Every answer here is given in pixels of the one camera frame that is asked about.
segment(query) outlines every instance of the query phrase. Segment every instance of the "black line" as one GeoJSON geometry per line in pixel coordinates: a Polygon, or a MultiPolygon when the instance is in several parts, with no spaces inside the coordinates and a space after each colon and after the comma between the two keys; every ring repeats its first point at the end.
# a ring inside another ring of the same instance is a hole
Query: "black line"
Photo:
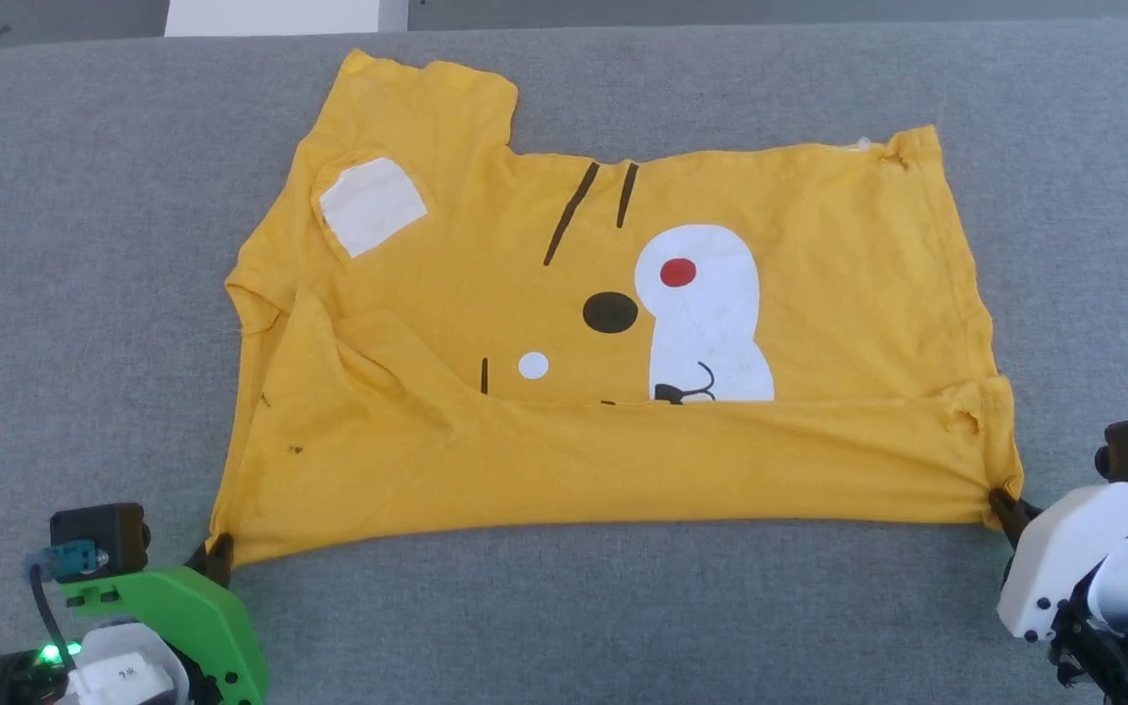
{"type": "Polygon", "coordinates": [[[638,165],[629,161],[629,170],[626,171],[626,183],[620,187],[620,206],[617,210],[617,227],[626,224],[626,209],[629,206],[629,197],[635,193],[635,176],[638,174],[638,165]]]}
{"type": "Polygon", "coordinates": [[[546,267],[552,263],[552,257],[555,256],[555,249],[561,245],[561,240],[564,238],[564,231],[567,229],[567,222],[573,219],[573,213],[576,211],[576,206],[582,204],[582,199],[585,197],[585,192],[590,191],[590,185],[594,183],[594,177],[598,174],[598,161],[591,161],[590,168],[585,169],[585,175],[582,177],[582,183],[576,184],[576,193],[574,193],[573,197],[570,197],[567,205],[564,205],[564,212],[561,213],[561,222],[556,224],[555,232],[552,235],[552,244],[546,247],[546,258],[543,259],[543,266],[546,267]]]}

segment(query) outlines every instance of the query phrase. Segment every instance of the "white patch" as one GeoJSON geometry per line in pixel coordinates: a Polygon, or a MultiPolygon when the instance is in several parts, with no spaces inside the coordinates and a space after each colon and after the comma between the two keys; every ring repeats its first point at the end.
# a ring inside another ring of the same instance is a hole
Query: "white patch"
{"type": "Polygon", "coordinates": [[[379,157],[342,170],[321,194],[321,213],[347,254],[359,257],[426,211],[403,167],[379,157]]]}
{"type": "Polygon", "coordinates": [[[520,370],[520,376],[525,379],[541,379],[546,370],[550,367],[550,361],[541,352],[526,352],[520,356],[520,364],[515,369],[520,370]]]}
{"type": "Polygon", "coordinates": [[[634,289],[655,317],[650,397],[667,385],[684,393],[681,402],[774,398],[774,376],[755,341],[760,275],[742,238],[715,224],[667,229],[638,255],[634,289]]]}

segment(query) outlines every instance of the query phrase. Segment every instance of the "yellow shirt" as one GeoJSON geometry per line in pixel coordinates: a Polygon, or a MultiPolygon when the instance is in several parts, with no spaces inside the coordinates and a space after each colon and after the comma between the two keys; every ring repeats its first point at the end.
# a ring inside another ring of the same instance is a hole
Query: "yellow shirt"
{"type": "Polygon", "coordinates": [[[342,63],[228,280],[237,563],[408,531],[977,522],[1013,396],[933,129],[599,165],[515,87],[342,63]]]}

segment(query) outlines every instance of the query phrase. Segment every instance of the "folded shirt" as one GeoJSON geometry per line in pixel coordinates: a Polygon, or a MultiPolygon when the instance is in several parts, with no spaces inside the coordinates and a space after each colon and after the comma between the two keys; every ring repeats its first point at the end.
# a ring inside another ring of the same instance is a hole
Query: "folded shirt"
{"type": "Polygon", "coordinates": [[[933,129],[515,155],[488,72],[342,63],[243,246],[236,563],[566,522],[989,521],[1012,389],[933,129]]]}

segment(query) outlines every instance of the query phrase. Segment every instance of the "gray fabric surface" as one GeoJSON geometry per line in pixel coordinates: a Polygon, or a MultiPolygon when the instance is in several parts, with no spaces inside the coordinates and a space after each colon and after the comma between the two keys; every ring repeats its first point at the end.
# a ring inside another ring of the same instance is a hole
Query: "gray fabric surface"
{"type": "MultiPolygon", "coordinates": [[[[0,53],[0,651],[55,509],[202,538],[233,405],[220,282],[353,46],[493,69],[514,148],[650,159],[936,123],[1014,382],[1029,496],[1128,418],[1128,23],[123,41],[0,53]]],[[[977,527],[523,528],[233,576],[273,704],[1098,702],[994,616],[977,527]]],[[[70,628],[70,619],[65,620],[70,628]]]]}

